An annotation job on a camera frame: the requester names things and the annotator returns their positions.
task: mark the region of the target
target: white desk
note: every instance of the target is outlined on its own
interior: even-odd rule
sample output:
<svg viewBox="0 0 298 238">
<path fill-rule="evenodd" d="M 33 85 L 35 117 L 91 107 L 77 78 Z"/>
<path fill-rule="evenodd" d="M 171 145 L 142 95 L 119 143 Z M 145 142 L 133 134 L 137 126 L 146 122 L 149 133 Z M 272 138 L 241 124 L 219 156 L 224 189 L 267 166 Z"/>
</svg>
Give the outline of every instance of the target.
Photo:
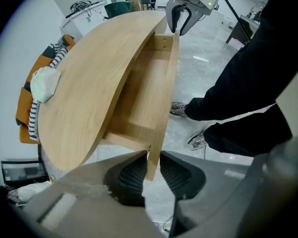
<svg viewBox="0 0 298 238">
<path fill-rule="evenodd" d="M 96 26 L 103 23 L 106 20 L 103 17 L 107 17 L 107 13 L 104 2 L 99 2 L 65 19 L 61 29 L 64 34 L 73 36 L 75 42 L 78 42 Z"/>
</svg>

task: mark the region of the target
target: gray floor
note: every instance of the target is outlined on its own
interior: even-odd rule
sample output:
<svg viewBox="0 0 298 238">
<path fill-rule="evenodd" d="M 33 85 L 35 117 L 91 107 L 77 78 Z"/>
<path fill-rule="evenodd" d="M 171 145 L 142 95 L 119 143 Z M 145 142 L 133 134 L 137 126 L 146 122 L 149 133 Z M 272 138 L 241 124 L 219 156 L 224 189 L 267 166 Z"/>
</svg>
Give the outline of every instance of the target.
<svg viewBox="0 0 298 238">
<path fill-rule="evenodd" d="M 209 21 L 198 22 L 190 31 L 180 37 L 179 62 L 174 92 L 174 101 L 188 103 L 193 97 L 204 97 L 206 91 L 215 84 L 225 65 L 241 47 L 232 39 L 225 41 L 229 32 Z M 199 131 L 215 122 L 190 122 L 186 119 L 170 117 L 163 142 L 163 150 L 172 150 L 182 154 L 205 158 L 207 160 L 250 165 L 252 158 L 217 152 L 210 147 L 204 150 L 189 151 L 185 140 L 193 132 Z M 119 146 L 98 146 L 86 163 L 93 163 L 117 155 L 129 153 L 130 150 Z M 43 159 L 49 174 L 60 178 L 66 172 L 57 170 L 43 152 Z M 146 210 L 153 221 L 162 224 L 173 214 L 174 196 L 167 187 L 160 171 L 157 170 L 153 182 L 144 182 Z"/>
</svg>

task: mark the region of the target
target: white sneaker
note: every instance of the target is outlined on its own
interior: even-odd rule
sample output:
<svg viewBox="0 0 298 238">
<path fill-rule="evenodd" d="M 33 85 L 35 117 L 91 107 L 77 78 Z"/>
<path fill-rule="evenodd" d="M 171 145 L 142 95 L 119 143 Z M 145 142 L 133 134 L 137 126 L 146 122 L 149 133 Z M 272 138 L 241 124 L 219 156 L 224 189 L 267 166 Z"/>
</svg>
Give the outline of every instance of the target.
<svg viewBox="0 0 298 238">
<path fill-rule="evenodd" d="M 195 132 L 187 139 L 186 148 L 191 151 L 199 150 L 207 145 L 204 139 L 204 131 Z"/>
<path fill-rule="evenodd" d="M 185 114 L 186 105 L 182 102 L 171 102 L 170 114 L 176 117 L 187 117 Z"/>
</svg>

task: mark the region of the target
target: black cable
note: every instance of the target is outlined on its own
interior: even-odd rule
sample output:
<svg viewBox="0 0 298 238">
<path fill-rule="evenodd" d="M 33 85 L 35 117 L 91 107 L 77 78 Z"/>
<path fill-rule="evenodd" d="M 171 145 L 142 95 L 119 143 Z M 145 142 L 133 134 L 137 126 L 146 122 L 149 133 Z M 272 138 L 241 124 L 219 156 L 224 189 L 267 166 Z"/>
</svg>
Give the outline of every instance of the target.
<svg viewBox="0 0 298 238">
<path fill-rule="evenodd" d="M 21 200 L 20 198 L 18 198 L 17 196 L 12 195 L 13 193 L 15 193 L 15 190 L 14 190 L 12 193 L 8 193 L 8 194 L 7 194 L 7 196 L 6 196 L 6 200 L 9 199 L 9 196 L 13 196 L 13 197 L 17 198 L 18 200 L 20 200 L 20 201 L 22 202 L 22 200 Z"/>
<path fill-rule="evenodd" d="M 244 27 L 243 22 L 238 17 L 236 11 L 233 9 L 232 5 L 229 3 L 228 0 L 224 0 L 224 1 L 227 3 L 230 10 L 233 12 L 234 16 L 236 17 L 237 21 L 239 22 L 240 26 L 242 27 L 244 34 L 247 36 L 248 40 L 250 41 L 250 36 L 248 35 L 246 28 Z"/>
<path fill-rule="evenodd" d="M 163 229 L 165 232 L 167 232 L 168 230 L 167 230 L 167 229 L 164 229 L 164 225 L 165 225 L 169 220 L 171 220 L 172 217 L 173 217 L 173 215 L 172 215 L 166 222 L 163 223 L 162 229 Z"/>
<path fill-rule="evenodd" d="M 98 11 L 94 10 L 93 8 L 91 8 L 93 11 L 97 12 L 99 15 L 101 15 L 104 19 L 109 19 L 109 17 L 105 17 L 103 16 L 101 13 L 99 13 Z"/>
<path fill-rule="evenodd" d="M 207 145 L 204 147 L 203 159 L 205 159 L 206 151 L 207 151 Z"/>
<path fill-rule="evenodd" d="M 203 16 L 202 16 L 202 17 L 203 17 Z M 205 14 L 204 14 L 204 18 L 201 18 L 201 19 L 200 19 L 200 20 L 198 20 L 198 21 L 202 21 L 203 19 L 205 19 L 205 17 L 206 17 L 206 16 L 205 16 Z"/>
<path fill-rule="evenodd" d="M 86 11 L 88 17 L 91 17 L 91 11 L 90 11 L 90 9 L 89 9 L 90 15 L 89 15 L 88 11 L 86 10 L 86 8 L 84 8 L 83 10 Z"/>
</svg>

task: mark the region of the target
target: wooden drawer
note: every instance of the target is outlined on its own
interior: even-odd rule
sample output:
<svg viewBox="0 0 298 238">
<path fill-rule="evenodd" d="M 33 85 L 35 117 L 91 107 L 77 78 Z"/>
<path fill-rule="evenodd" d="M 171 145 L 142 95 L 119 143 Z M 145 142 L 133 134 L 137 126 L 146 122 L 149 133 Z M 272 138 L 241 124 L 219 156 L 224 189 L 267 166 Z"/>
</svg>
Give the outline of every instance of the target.
<svg viewBox="0 0 298 238">
<path fill-rule="evenodd" d="M 38 118 L 40 141 L 55 167 L 82 165 L 102 141 L 150 148 L 148 179 L 153 179 L 179 44 L 178 33 L 153 35 L 165 27 L 164 12 L 126 13 L 95 27 L 62 60 L 55 94 L 40 105 Z"/>
<path fill-rule="evenodd" d="M 171 107 L 179 33 L 153 35 L 131 69 L 101 144 L 148 150 L 154 177 Z"/>
</svg>

